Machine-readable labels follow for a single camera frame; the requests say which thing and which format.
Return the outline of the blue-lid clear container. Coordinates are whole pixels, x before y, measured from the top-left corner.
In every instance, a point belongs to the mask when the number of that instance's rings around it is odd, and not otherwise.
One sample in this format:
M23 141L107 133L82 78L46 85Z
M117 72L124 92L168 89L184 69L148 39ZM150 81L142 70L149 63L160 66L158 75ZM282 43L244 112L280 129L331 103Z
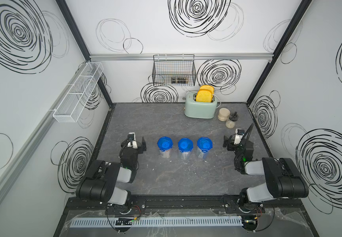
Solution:
M178 142L179 157L187 161L192 154L193 148L193 142L189 138L180 139Z
M207 137L201 137L197 141L197 158L206 160L209 151L213 148L213 142Z
M165 159L169 159L171 157L171 151L173 148L173 141L169 137L161 137L157 142L160 156Z

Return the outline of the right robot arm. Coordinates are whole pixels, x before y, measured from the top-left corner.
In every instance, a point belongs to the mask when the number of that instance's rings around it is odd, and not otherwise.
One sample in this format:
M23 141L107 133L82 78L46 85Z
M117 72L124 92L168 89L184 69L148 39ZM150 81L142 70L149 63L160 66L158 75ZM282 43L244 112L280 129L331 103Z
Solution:
M263 203L279 198L306 198L309 188L301 173L290 158L272 157L254 159L254 143L250 135L254 125L243 133L223 137L223 148L234 152L234 167L244 175L260 175L265 182L242 189L236 205L244 213L250 213L250 203Z

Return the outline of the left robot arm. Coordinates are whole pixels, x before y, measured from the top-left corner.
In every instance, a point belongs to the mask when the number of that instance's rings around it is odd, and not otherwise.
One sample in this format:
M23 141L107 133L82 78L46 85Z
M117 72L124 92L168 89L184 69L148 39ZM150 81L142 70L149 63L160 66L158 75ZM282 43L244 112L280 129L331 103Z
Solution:
M133 208L131 193L116 184L134 181L139 169L138 155L146 150L145 139L138 142L135 134L129 133L121 143L120 161L93 161L77 186L76 197L116 206L121 214L129 214Z

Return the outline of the black-cap glass bottle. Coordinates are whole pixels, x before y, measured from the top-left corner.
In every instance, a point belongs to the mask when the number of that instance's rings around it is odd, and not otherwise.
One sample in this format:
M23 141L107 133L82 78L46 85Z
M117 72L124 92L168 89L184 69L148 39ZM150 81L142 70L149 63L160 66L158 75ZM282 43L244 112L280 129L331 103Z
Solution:
M234 128L236 126L238 119L239 115L237 112L231 113L225 123L225 126L230 129Z

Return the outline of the beige round jar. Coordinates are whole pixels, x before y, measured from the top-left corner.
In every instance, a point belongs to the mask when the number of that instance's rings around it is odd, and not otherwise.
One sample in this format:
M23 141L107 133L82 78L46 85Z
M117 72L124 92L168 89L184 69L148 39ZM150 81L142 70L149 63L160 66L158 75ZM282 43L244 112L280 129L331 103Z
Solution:
M218 118L218 120L220 120L220 121L227 121L227 119L229 118L229 116L230 116L230 110L227 109L227 108L221 108L221 109L218 111L217 118Z

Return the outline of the mint green toaster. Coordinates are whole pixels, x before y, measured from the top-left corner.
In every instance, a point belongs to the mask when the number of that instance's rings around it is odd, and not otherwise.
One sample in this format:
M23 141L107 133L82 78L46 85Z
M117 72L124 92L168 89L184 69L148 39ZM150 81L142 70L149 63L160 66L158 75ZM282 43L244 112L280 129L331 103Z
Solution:
M220 99L214 95L210 103L197 102L197 91L189 91L185 96L184 114L189 118L212 119L217 108L221 106Z

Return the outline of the front yellow toast slice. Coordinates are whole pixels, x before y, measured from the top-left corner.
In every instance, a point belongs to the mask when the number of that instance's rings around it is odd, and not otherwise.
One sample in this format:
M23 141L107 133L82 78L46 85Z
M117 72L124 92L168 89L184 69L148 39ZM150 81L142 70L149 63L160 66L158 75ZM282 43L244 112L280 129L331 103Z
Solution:
M207 89L201 89L196 94L196 102L211 103L213 99L213 93Z

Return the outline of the yellow toast slice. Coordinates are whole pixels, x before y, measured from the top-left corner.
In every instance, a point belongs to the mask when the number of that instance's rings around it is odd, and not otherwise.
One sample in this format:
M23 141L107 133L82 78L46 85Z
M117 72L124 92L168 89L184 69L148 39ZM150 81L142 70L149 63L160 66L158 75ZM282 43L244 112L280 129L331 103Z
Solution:
M203 85L203 86L200 87L200 90L207 90L211 94L214 94L214 87L212 87L210 85Z
M196 94L196 102L211 103L213 99L213 93L207 89L201 89Z

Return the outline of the back yellow toast slice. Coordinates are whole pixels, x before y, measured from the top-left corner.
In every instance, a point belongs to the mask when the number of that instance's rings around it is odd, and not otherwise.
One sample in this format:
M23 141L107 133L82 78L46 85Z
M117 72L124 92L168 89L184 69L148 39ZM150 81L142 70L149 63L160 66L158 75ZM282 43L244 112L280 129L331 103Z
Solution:
M210 85L203 85L203 86L200 87L200 90L207 90L211 94L214 94L214 87L212 87Z

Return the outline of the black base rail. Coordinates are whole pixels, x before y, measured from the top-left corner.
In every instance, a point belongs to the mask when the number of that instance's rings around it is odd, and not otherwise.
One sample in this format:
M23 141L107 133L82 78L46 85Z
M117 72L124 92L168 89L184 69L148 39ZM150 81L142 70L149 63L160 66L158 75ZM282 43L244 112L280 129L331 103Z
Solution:
M102 211L109 215L145 215L158 210L195 210L207 209L223 211L225 214L265 213L267 208L298 208L302 206L299 199L276 199L263 203L240 204L238 195L133 195L128 204L117 205L106 202L81 200L76 197L68 199L63 213L69 211Z

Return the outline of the white mesh wall shelf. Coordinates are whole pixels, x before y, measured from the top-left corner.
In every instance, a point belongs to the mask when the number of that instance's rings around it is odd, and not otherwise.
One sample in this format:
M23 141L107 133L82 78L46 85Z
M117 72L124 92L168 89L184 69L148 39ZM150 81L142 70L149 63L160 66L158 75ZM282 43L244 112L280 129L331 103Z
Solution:
M81 64L66 95L55 109L53 118L59 123L77 122L102 73L103 66L100 62Z

